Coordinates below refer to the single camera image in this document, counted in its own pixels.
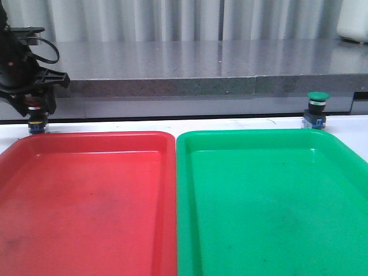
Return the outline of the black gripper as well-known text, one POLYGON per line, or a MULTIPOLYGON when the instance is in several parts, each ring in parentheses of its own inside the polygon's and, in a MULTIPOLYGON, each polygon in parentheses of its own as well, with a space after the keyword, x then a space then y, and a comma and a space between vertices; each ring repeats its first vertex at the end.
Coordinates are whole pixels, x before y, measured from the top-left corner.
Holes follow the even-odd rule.
POLYGON ((28 115, 24 95, 30 91, 43 89, 44 110, 54 114, 56 99, 54 86, 68 87, 70 78, 66 72, 59 72, 39 65, 55 64, 60 59, 57 47, 39 36, 43 27, 12 28, 8 24, 7 13, 1 6, 1 102, 12 106, 23 117, 28 115), (56 53, 51 60, 32 52, 30 46, 38 42, 49 45, 56 53))

